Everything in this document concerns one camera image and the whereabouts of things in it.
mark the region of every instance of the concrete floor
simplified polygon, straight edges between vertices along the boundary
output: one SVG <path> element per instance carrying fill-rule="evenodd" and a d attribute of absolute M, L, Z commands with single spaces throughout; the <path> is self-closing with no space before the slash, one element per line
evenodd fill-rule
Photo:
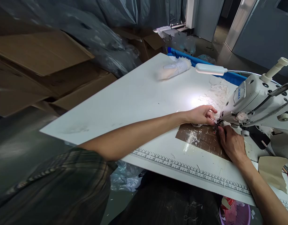
<path fill-rule="evenodd" d="M 219 25 L 212 43 L 195 37 L 195 56 L 207 54 L 216 59 L 217 65 L 228 69 L 254 71 L 260 74 L 267 71 L 266 68 L 232 54 L 224 44 L 227 33 L 228 28 Z M 278 76 L 275 78 L 277 82 L 283 79 Z M 40 128 L 54 119 L 55 116 L 33 107 L 0 119 L 0 195 L 11 185 L 24 179 L 42 161 L 71 148 L 63 141 L 39 132 Z M 108 224 L 124 210 L 134 194 L 111 192 L 101 225 Z M 255 207 L 252 209 L 256 216 L 251 220 L 251 224 L 262 224 L 260 212 Z"/>

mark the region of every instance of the industrial sewing machine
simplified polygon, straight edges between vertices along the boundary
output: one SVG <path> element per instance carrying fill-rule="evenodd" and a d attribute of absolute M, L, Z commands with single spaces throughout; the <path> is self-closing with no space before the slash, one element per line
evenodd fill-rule
<path fill-rule="evenodd" d="M 248 127 L 251 126 L 277 128 L 285 135 L 279 136 L 278 139 L 281 139 L 278 141 L 279 147 L 273 150 L 276 153 L 280 152 L 280 155 L 286 158 L 288 158 L 288 83 L 281 86 L 273 81 L 272 77 L 287 65 L 288 59 L 282 57 L 263 75 L 231 71 L 212 65 L 201 64 L 198 68 L 195 67 L 200 73 L 215 75 L 223 75 L 224 72 L 251 74 L 230 96 L 220 111 L 218 122 L 229 122 L 234 128 L 239 126 L 242 128 L 241 134 L 244 137 L 249 136 Z"/>

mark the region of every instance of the white table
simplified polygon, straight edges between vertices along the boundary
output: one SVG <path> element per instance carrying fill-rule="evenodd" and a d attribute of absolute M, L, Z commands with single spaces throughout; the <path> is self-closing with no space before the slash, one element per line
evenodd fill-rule
<path fill-rule="evenodd" d="M 192 109 L 200 103 L 199 96 L 210 89 L 209 80 L 212 75 L 199 74 L 192 67 L 169 80 L 158 81 L 156 71 L 168 63 L 171 63 L 171 59 L 167 55 L 156 55 L 41 129 L 41 132 L 73 144 L 81 144 L 124 125 Z M 230 94 L 236 89 L 236 86 L 230 83 L 228 87 Z M 245 185 L 239 171 L 231 162 L 175 138 L 177 130 L 178 127 L 141 148 L 172 160 L 174 158 L 175 162 L 184 165 L 193 165 L 199 168 L 199 171 L 211 171 L 214 178 L 220 176 L 226 182 L 232 179 L 236 183 L 233 186 L 236 189 L 237 184 Z M 257 155 L 267 155 L 250 137 L 245 138 L 245 141 L 246 147 L 250 149 L 248 155 L 253 161 L 257 162 Z M 138 157 L 128 155 L 123 160 L 206 190 L 255 204 L 251 197 L 239 195 L 235 191 L 194 179 Z M 288 200 L 288 195 L 282 191 L 275 189 L 274 192 L 281 199 Z"/>

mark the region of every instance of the forearm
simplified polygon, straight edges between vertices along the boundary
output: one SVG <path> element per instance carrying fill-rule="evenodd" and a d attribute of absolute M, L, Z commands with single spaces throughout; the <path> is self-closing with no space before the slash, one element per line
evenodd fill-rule
<path fill-rule="evenodd" d="M 148 141 L 186 122 L 185 113 L 176 112 L 120 127 L 79 147 L 96 151 L 106 160 L 117 161 Z"/>
<path fill-rule="evenodd" d="M 288 211 L 248 159 L 239 167 L 266 224 L 288 224 Z"/>

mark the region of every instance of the cardboard box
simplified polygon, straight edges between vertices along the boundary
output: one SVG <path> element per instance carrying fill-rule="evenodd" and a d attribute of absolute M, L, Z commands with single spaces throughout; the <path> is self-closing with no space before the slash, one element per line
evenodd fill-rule
<path fill-rule="evenodd" d="M 58 97 L 93 79 L 93 58 L 62 31 L 0 17 L 0 87 Z"/>
<path fill-rule="evenodd" d="M 42 96 L 59 97 L 95 78 L 99 68 L 83 62 L 70 68 L 40 77 L 20 68 L 0 64 L 0 87 Z"/>
<path fill-rule="evenodd" d="M 0 116 L 10 116 L 47 97 L 0 88 Z"/>
<path fill-rule="evenodd" d="M 33 104 L 34 107 L 47 111 L 56 116 L 61 116 L 67 111 L 73 109 L 83 101 L 87 100 L 103 88 L 115 82 L 117 78 L 111 74 L 100 74 L 96 79 L 82 85 L 74 92 L 53 102 L 39 101 Z"/>
<path fill-rule="evenodd" d="M 162 52 L 162 47 L 165 45 L 163 39 L 151 28 L 116 27 L 113 31 L 127 38 L 129 43 L 140 51 L 139 58 L 143 63 Z"/>
<path fill-rule="evenodd" d="M 92 78 L 90 82 L 57 100 L 0 87 L 0 116 L 10 116 L 31 105 L 60 116 L 117 80 L 113 74 L 99 68 L 92 73 Z"/>

